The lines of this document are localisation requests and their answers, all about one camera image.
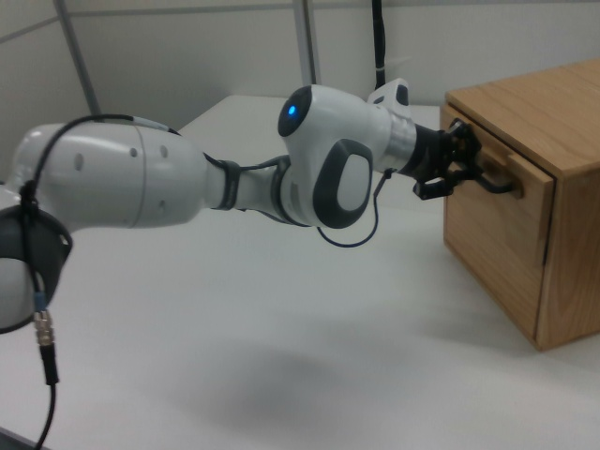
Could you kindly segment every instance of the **white table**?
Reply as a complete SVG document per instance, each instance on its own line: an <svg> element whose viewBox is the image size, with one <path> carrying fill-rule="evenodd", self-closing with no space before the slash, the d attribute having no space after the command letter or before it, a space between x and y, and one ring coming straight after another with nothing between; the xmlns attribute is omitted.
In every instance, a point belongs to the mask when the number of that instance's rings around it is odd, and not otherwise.
<svg viewBox="0 0 600 450"><path fill-rule="evenodd" d="M284 153L278 98L229 97L182 130L218 158ZM435 128L437 109L414 108ZM443 245L408 179L380 230L202 211L88 230L52 304L61 382L47 445L69 449L590 449L600 338L538 353ZM370 227L368 214L346 232ZM0 427L45 420L32 327L0 337Z"/></svg>

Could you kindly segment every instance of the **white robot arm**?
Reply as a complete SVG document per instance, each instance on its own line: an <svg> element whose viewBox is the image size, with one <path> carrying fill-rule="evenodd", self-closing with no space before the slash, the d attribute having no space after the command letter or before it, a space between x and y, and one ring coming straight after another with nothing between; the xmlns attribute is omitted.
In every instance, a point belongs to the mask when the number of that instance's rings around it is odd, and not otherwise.
<svg viewBox="0 0 600 450"><path fill-rule="evenodd" d="M32 277L23 263L20 192L59 128L29 131L0 187L0 333L29 323L34 312ZM174 225L204 208L250 209L294 225L345 228L367 207L373 171L412 176L424 199L448 195L459 180L474 178L470 167L461 175L448 166L462 159L468 166L478 150L461 159L456 132L416 126L402 80L386 84L368 102L318 85L299 89L277 125L289 155L257 166L212 159L197 144L155 128L82 124L49 155L37 185L39 223L30 227L29 245L29 266L35 266L49 301L70 234L80 229Z"/></svg>

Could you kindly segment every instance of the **wooden drawer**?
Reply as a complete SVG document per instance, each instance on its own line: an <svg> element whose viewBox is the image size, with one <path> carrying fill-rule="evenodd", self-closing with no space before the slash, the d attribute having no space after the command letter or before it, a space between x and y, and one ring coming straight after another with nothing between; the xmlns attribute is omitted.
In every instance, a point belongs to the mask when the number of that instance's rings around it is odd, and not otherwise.
<svg viewBox="0 0 600 450"><path fill-rule="evenodd" d="M490 194L473 181L456 187L444 203L444 241L534 339L555 180L449 105L442 129L455 118L473 125L487 177L511 180L517 189Z"/></svg>

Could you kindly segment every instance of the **wooden box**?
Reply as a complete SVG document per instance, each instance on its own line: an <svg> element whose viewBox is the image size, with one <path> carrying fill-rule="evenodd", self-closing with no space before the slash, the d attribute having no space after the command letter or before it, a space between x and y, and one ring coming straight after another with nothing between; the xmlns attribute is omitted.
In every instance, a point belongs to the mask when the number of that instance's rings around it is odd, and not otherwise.
<svg viewBox="0 0 600 450"><path fill-rule="evenodd" d="M445 199L444 241L539 350L600 331L600 59L448 92L494 195Z"/></svg>

